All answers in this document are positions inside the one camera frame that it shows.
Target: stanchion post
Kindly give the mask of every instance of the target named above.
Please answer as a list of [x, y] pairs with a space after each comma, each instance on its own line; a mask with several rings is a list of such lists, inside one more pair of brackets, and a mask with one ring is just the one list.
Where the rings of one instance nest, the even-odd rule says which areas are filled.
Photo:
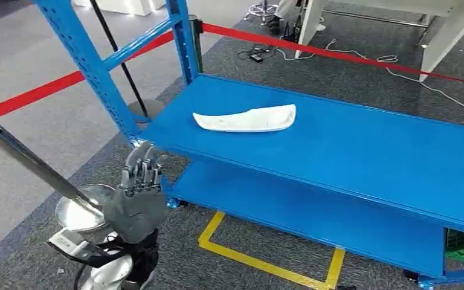
[[202, 62], [202, 47], [200, 46], [200, 34], [204, 32], [202, 21], [196, 15], [189, 15], [189, 23], [191, 24], [191, 33], [193, 35], [193, 46], [196, 52], [196, 64], [198, 72], [204, 72], [204, 63]]
[[103, 219], [101, 207], [91, 202], [68, 180], [57, 173], [45, 161], [33, 153], [29, 148], [17, 140], [10, 132], [0, 125], [0, 149], [19, 161], [24, 167], [33, 172], [36, 176], [47, 182], [64, 197], [79, 204], [88, 210], [95, 217]]

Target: robotic arm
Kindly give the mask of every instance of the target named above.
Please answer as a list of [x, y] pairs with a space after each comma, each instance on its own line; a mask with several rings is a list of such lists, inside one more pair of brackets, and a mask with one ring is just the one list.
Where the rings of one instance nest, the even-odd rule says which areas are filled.
[[108, 236], [112, 239], [93, 244], [64, 228], [47, 242], [65, 257], [93, 267], [82, 289], [135, 289], [124, 285], [141, 287], [151, 279], [158, 261], [157, 228], [167, 214], [161, 191], [166, 161], [147, 141], [129, 154], [113, 200], [103, 205], [104, 218], [115, 231]]

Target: white cable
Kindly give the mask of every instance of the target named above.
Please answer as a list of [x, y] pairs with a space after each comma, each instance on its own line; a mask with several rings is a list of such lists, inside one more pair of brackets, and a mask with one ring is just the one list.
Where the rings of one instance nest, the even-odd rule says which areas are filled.
[[298, 60], [298, 59], [310, 59], [311, 57], [313, 57], [313, 56], [315, 55], [315, 54], [313, 53], [313, 54], [311, 54], [310, 56], [306, 56], [306, 57], [295, 57], [295, 58], [293, 58], [293, 59], [288, 59], [288, 58], [287, 58], [287, 55], [285, 54], [285, 52], [284, 52], [283, 50], [281, 50], [280, 48], [277, 48], [277, 51], [278, 51], [278, 52], [281, 52], [282, 55], [283, 55], [283, 59], [287, 60], [288, 62], [293, 61], [293, 60]]
[[[334, 44], [335, 42], [337, 42], [336, 39], [333, 39], [332, 41], [330, 41], [330, 43], [328, 45], [326, 45], [326, 48], [325, 50], [328, 50], [328, 51], [333, 51], [333, 52], [336, 52], [336, 53], [355, 53], [357, 56], [359, 57], [362, 57], [363, 59], [368, 59], [366, 56], [363, 56], [362, 54], [360, 54], [359, 52], [355, 51], [355, 50], [331, 50], [330, 49], [330, 46], [332, 44]], [[389, 56], [381, 56], [379, 58], [376, 59], [377, 62], [382, 62], [382, 63], [396, 63], [399, 61], [398, 59], [398, 56], [396, 55], [389, 55]], [[411, 80], [412, 82], [416, 82], [416, 83], [420, 83], [424, 88], [427, 88], [429, 89], [430, 91], [432, 92], [438, 92], [439, 94], [443, 95], [444, 97], [450, 99], [451, 101], [453, 101], [454, 103], [457, 103], [458, 105], [464, 107], [464, 103], [456, 100], [455, 98], [449, 96], [448, 94], [444, 93], [443, 91], [439, 90], [439, 89], [434, 89], [428, 85], [426, 85], [424, 82], [421, 82], [420, 80], [416, 80], [416, 79], [412, 79], [411, 77], [406, 77], [406, 76], [402, 76], [400, 74], [396, 74], [395, 72], [392, 72], [390, 69], [388, 68], [385, 68], [389, 74], [393, 75], [393, 76], [396, 76], [396, 77], [402, 77], [403, 79], [405, 80]]]

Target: red barrier rope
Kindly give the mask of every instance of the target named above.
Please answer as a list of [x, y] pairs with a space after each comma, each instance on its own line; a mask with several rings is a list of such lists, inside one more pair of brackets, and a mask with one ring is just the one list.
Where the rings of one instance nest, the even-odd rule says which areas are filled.
[[341, 59], [341, 60], [346, 60], [349, 62], [362, 63], [365, 65], [380, 66], [382, 68], [390, 68], [390, 69], [397, 70], [397, 71], [405, 71], [407, 73], [426, 74], [430, 77], [437, 77], [441, 79], [456, 80], [458, 82], [464, 82], [464, 79], [460, 79], [458, 77], [445, 76], [443, 74], [437, 74], [435, 72], [420, 71], [415, 68], [409, 68], [409, 67], [398, 65], [395, 63], [382, 63], [382, 62], [377, 62], [372, 59], [363, 59], [362, 57], [353, 56], [351, 54], [328, 51], [322, 48], [310, 47], [308, 45], [301, 45], [301, 44], [297, 44], [297, 43], [290, 42], [287, 40], [281, 40], [281, 39], [276, 39], [276, 38], [272, 38], [268, 36], [262, 36], [262, 35], [258, 35], [254, 33], [239, 31], [239, 30], [221, 27], [221, 26], [217, 26], [213, 24], [203, 23], [203, 29], [206, 32], [210, 32], [214, 34], [220, 34], [223, 36], [233, 37], [233, 38], [242, 39], [246, 41], [257, 42], [260, 44], [267, 44], [267, 45], [273, 45], [276, 47], [288, 48], [290, 50], [301, 50], [306, 53], [316, 54], [318, 56], [330, 57], [333, 59]]
[[[149, 42], [144, 47], [142, 47], [140, 50], [138, 50], [135, 54], [133, 54], [127, 60], [138, 57], [172, 40], [173, 40], [173, 33], [166, 32], [160, 35], [158, 38], [154, 39], [153, 41]], [[63, 89], [66, 89], [69, 86], [75, 85], [76, 83], [81, 82], [84, 79], [85, 78], [83, 77], [83, 74], [81, 74], [80, 71], [74, 71], [71, 74], [67, 74], [64, 77], [61, 77], [57, 80], [53, 80], [52, 82], [48, 82], [42, 86], [39, 86], [36, 89], [32, 89], [31, 91], [28, 91], [23, 94], [17, 95], [15, 97], [9, 98], [6, 101], [2, 101], [0, 102], [0, 116], [3, 116], [7, 113], [13, 112], [31, 103], [34, 103], [38, 100], [48, 97], [49, 95], [52, 95], [55, 92], [59, 92]]]

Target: power adapter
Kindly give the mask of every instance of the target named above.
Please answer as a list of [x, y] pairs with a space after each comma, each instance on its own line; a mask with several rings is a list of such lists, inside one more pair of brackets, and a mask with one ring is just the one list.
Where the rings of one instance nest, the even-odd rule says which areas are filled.
[[262, 62], [262, 57], [258, 56], [257, 54], [250, 54], [250, 59], [253, 59], [255, 62]]

